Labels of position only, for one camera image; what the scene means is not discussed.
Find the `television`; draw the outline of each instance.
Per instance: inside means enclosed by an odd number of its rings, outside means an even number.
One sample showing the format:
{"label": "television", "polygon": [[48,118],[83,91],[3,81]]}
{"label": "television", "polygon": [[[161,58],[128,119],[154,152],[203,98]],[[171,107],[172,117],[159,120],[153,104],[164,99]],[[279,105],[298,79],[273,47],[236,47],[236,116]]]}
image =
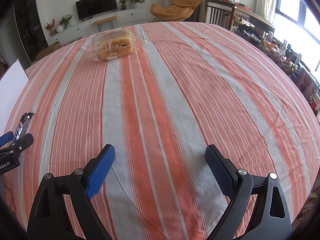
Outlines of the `television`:
{"label": "television", "polygon": [[79,20],[117,8],[116,0],[80,0],[76,2]]}

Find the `blue gripper pad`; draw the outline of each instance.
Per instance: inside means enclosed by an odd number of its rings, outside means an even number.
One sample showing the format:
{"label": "blue gripper pad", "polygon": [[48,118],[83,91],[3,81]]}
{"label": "blue gripper pad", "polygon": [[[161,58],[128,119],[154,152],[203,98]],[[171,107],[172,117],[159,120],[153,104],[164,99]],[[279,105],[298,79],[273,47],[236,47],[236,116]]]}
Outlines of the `blue gripper pad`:
{"label": "blue gripper pad", "polygon": [[230,200],[235,196],[234,181],[228,170],[222,164],[220,158],[215,154],[210,146],[205,149],[205,159],[210,167],[223,195],[228,196]]}
{"label": "blue gripper pad", "polygon": [[0,136],[0,147],[7,144],[8,142],[13,140],[13,132],[7,132],[4,135]]}
{"label": "blue gripper pad", "polygon": [[98,161],[97,165],[93,169],[91,175],[88,178],[88,187],[85,192],[87,197],[91,199],[94,195],[99,193],[99,190],[115,160],[115,148],[110,145],[108,149],[103,153],[103,156]]}

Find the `box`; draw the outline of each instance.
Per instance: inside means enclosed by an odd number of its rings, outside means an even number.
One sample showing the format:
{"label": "box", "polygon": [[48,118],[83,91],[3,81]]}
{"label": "box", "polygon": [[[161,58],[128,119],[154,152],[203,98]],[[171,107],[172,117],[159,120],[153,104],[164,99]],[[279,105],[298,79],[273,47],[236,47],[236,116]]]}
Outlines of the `box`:
{"label": "box", "polygon": [[5,72],[4,65],[0,64],[0,77],[3,75],[4,72]]}
{"label": "box", "polygon": [[50,46],[46,47],[44,50],[41,50],[37,54],[36,60],[39,61],[42,58],[44,58],[45,56],[48,56],[49,54],[51,54],[52,52],[54,52],[60,48],[61,48],[61,43],[59,41],[54,44],[51,44]]}
{"label": "box", "polygon": [[296,79],[295,84],[308,101],[319,87],[313,76],[303,66],[301,67],[301,71]]}

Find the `small wooden stool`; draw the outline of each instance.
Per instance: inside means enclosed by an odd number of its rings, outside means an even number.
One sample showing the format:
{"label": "small wooden stool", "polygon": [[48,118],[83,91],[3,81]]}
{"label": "small wooden stool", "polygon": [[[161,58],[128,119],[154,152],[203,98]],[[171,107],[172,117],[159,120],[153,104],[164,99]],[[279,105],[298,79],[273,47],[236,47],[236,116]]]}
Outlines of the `small wooden stool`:
{"label": "small wooden stool", "polygon": [[107,18],[107,19],[103,19],[103,20],[100,20],[100,21],[96,21],[96,22],[92,23],[92,26],[97,25],[98,31],[101,32],[101,24],[108,22],[110,28],[111,28],[111,29],[114,29],[115,27],[114,27],[112,21],[114,21],[114,20],[116,20],[116,19],[117,19],[117,17],[116,17],[116,16],[113,16],[113,17],[110,17],[110,18]]}

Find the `striped tablecloth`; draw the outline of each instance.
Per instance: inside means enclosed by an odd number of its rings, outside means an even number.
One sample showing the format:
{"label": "striped tablecloth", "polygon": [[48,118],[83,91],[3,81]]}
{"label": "striped tablecloth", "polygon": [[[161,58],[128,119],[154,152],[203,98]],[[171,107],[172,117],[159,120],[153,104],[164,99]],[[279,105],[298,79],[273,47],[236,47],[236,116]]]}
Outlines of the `striped tablecloth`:
{"label": "striped tablecloth", "polygon": [[[89,60],[90,36],[27,70],[6,129],[35,113],[34,143],[6,174],[18,220],[27,226],[45,173],[70,174],[112,144],[116,159],[92,204],[113,239],[206,239],[228,205],[204,158],[215,144],[237,168],[275,172],[293,221],[320,160],[319,123],[293,82],[215,25],[127,28],[142,41],[127,56]],[[83,236],[69,198],[66,205]]]}

